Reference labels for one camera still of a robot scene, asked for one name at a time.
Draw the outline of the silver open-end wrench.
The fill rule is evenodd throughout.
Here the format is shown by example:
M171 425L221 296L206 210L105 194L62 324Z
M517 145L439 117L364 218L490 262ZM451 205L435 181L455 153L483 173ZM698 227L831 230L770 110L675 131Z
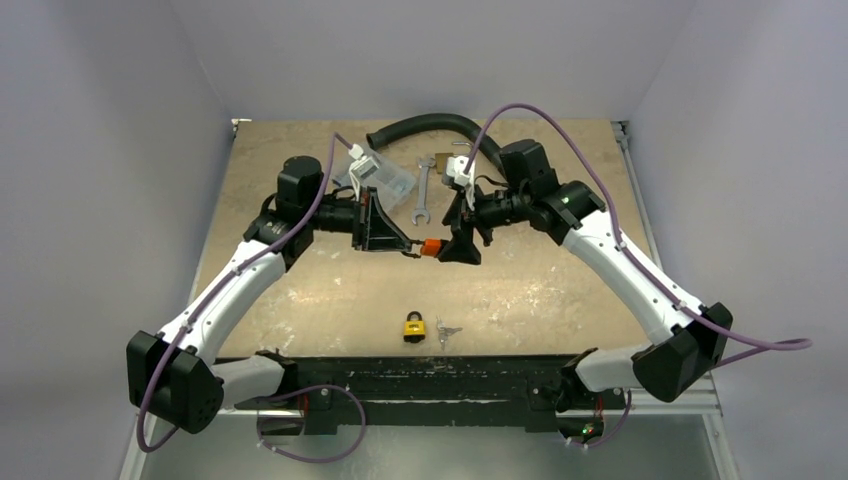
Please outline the silver open-end wrench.
M435 168L436 160L432 157L419 158L418 193L415 208L411 214L411 221L418 225L420 221L425 224L430 222L430 212L427 208L429 174Z

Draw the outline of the yellow padlock black shackle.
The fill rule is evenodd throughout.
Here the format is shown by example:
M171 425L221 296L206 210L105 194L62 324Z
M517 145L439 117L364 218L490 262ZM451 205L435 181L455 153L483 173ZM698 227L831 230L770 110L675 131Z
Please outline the yellow padlock black shackle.
M411 311L404 322L403 340L416 344L426 339L427 331L423 316L419 311Z

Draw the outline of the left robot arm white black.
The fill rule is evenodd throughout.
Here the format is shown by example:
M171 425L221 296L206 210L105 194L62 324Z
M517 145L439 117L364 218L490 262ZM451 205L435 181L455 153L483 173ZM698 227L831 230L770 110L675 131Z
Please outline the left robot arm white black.
M258 352L219 364L225 340L262 294L311 246L316 231L350 235L363 252L409 254L413 242L388 212L410 195L412 175L353 146L347 181L332 192L321 163L287 159L275 193L262 203L232 258L206 289L157 333L136 333L126 347L130 402L188 433L205 429L222 407L262 398L284 409L297 399L296 366Z

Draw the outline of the clear plastic compartment box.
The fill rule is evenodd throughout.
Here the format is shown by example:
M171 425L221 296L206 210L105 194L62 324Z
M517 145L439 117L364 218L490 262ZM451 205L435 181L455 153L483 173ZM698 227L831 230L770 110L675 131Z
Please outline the clear plastic compartment box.
M417 185L416 177L382 154L373 151L367 146L363 147L372 151L376 159L380 162L380 170L375 178L379 186L377 189L378 196L384 211L392 213L410 198L414 187ZM335 188L352 187L348 177L350 163L351 159L348 154L345 159L333 167L331 184Z

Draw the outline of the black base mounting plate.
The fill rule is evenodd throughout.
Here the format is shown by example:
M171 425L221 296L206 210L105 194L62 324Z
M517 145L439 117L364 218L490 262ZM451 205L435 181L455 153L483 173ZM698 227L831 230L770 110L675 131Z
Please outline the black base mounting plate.
M300 357L284 377L291 400L248 400L239 410L301 410L308 435L341 425L521 427L527 432L578 431L597 406L620 410L613 389L577 393L564 377L570 355Z

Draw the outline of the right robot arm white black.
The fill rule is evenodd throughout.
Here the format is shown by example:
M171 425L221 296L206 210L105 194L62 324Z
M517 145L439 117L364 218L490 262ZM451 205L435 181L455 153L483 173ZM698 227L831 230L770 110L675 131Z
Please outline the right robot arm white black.
M588 185L559 181L539 142L519 140L499 155L505 182L489 194L477 186L468 157L447 159L443 182L456 192L443 219L451 238L427 241L422 253L441 262L478 265L476 235L489 245L494 229L528 222L589 266L648 339L644 346L591 348L569 361L551 390L556 410L584 407L613 388L641 388L671 403L719 363L726 340L717 330L733 322L723 304L705 305L631 246L610 207Z

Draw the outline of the orange black padlock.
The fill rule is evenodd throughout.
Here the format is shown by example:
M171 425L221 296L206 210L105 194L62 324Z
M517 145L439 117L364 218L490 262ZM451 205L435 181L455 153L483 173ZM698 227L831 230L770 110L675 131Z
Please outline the orange black padlock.
M424 240L413 240L412 251L407 256L412 258L437 257L443 249L445 242L441 239L427 238Z

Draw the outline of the brass padlock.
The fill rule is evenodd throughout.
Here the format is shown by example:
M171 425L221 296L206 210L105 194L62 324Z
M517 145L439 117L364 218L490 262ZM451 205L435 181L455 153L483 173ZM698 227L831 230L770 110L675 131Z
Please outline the brass padlock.
M469 153L473 144L468 141L453 141L451 143L452 149L449 151L436 152L433 158L436 161L435 170L436 173L441 175L444 174L447 168L448 159L451 157L456 157L461 154Z

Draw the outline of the silver keys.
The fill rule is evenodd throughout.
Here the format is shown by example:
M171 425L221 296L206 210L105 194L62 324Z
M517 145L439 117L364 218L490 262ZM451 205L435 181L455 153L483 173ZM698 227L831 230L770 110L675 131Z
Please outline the silver keys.
M445 325L444 321L440 316L436 317L436 327L438 333L438 341L442 351L446 350L447 342L449 338L456 333L462 332L464 330L463 327L448 327Z

